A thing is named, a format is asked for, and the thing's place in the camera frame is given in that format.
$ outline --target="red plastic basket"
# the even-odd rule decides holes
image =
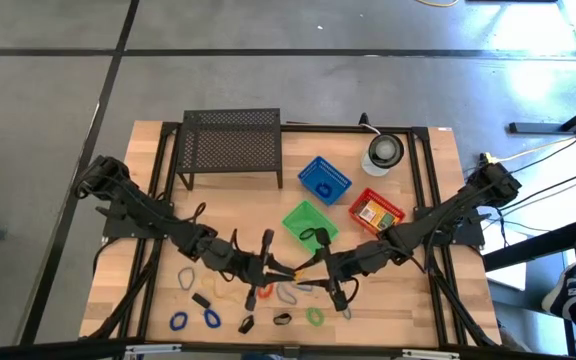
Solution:
[[[384,199],[383,197],[381,197],[381,195],[374,192],[371,188],[366,188],[361,193],[361,195],[359,195],[357,200],[355,200],[352,206],[348,209],[348,213],[350,214],[350,217],[353,218],[353,220],[358,222],[359,225],[363,226],[366,230],[370,231],[372,234],[377,234],[377,232],[379,232],[379,229],[367,223],[359,216],[355,215],[355,210],[357,209],[357,207],[359,207],[359,205],[364,201],[367,202],[370,200],[376,202],[377,204],[379,204],[379,206],[383,207],[384,209],[386,209],[386,211],[392,214],[395,217],[395,224],[402,222],[406,217],[406,213],[404,213],[403,210],[389,203],[386,199]]]

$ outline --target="blue basket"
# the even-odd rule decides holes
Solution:
[[[299,173],[299,180],[328,206],[334,204],[352,185],[350,179],[321,156],[317,156]]]

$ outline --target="green plate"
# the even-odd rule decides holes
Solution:
[[[335,226],[335,224],[330,221],[326,217],[326,215],[322,214],[313,204],[310,203],[308,200],[304,200],[301,204],[297,205],[297,207],[286,216],[283,221],[281,222],[284,224],[286,229],[290,231],[292,236],[299,241],[303,246],[308,249],[312,254],[315,253],[315,250],[320,249],[321,245],[317,242],[315,236],[311,236],[308,240],[302,241],[299,239],[299,235],[306,229],[309,228],[324,228],[328,230],[328,234],[330,235],[330,241],[332,242],[335,239],[335,236],[339,233],[339,230]]]

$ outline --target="concrete floor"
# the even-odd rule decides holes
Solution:
[[[128,4],[0,0],[0,46],[114,48]],[[412,0],[153,0],[142,1],[128,47],[557,52],[576,50],[576,41],[555,4],[462,1],[435,9]],[[8,230],[0,241],[0,346],[13,341],[109,60],[0,58],[0,226]],[[284,121],[354,124],[365,111],[377,125],[453,127],[466,169],[482,151],[508,156],[553,141],[509,137],[505,125],[576,114],[576,61],[124,58],[95,151],[123,157],[135,120],[176,121],[184,110],[241,107],[279,107]],[[547,172],[553,182],[576,175],[576,150],[563,156],[566,166],[560,159],[521,174],[524,194],[541,187],[537,174]],[[103,225],[96,205],[79,204],[41,342],[77,336]],[[539,209],[512,219],[552,228],[576,220],[576,211],[560,217]]]

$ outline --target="wooden tabletop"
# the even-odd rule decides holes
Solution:
[[[132,179],[142,189],[147,188],[150,180],[160,129],[161,122],[137,121],[128,144],[125,162],[130,168]],[[431,128],[430,136],[441,198],[446,200],[463,186],[457,147],[453,133],[448,128]],[[247,251],[258,252],[264,230],[273,229],[275,236],[271,252],[281,263],[296,267],[309,259],[311,254],[289,234],[281,220],[306,199],[325,213],[340,230],[331,251],[353,249],[362,242],[374,239],[373,235],[363,231],[348,215],[349,206],[366,187],[403,209],[407,214],[406,221],[412,219],[412,209],[416,205],[408,154],[381,178],[371,177],[361,169],[360,158],[372,137],[369,134],[352,133],[283,133],[282,190],[277,189],[274,173],[198,174],[195,176],[195,188],[190,192],[176,178],[173,192],[176,215],[190,216],[199,203],[206,202],[207,208],[198,221],[217,229],[219,237],[226,240],[236,228],[239,245]],[[405,137],[400,138],[407,149]],[[162,167],[164,174],[168,168],[171,143],[172,137]],[[429,202],[423,150],[420,144],[417,144],[417,148],[425,197]],[[353,182],[337,203],[330,207],[322,204],[297,179],[297,174],[315,155],[323,156]],[[161,178],[159,189],[163,189],[165,175]],[[124,295],[135,243],[135,239],[121,239],[100,256],[81,335],[96,330]],[[480,256],[465,246],[452,246],[451,250],[462,302],[486,334],[499,342],[497,322]],[[421,261],[423,249],[416,249],[415,256]],[[186,266],[192,266],[196,273],[190,292],[182,291],[177,279],[179,270]],[[315,279],[325,277],[325,274],[325,267],[319,264],[307,269],[303,277]],[[282,287],[297,298],[297,304],[291,306],[281,302],[276,291],[268,299],[258,299],[254,313],[255,326],[247,335],[242,335],[237,332],[237,328],[247,315],[244,301],[249,286],[238,280],[225,282],[217,273],[207,270],[201,261],[191,262],[178,253],[170,241],[165,241],[146,337],[151,341],[170,342],[437,346],[428,277],[421,274],[410,261],[402,266],[389,263],[376,274],[360,276],[359,282],[359,293],[350,304],[350,320],[334,311],[323,289],[316,288],[308,293],[288,285]],[[344,285],[344,289],[349,293],[353,286],[350,282]],[[221,317],[220,328],[210,329],[205,325],[202,309],[190,299],[194,292],[212,302],[212,309]],[[450,306],[445,299],[443,303],[448,337],[454,343]],[[305,310],[309,307],[322,310],[325,317],[322,326],[315,327],[307,321]],[[136,333],[140,309],[141,298],[138,298],[129,334]],[[174,332],[169,328],[169,321],[178,311],[189,314],[188,325],[184,330]],[[288,326],[274,325],[273,317],[283,312],[292,315],[292,322]]]

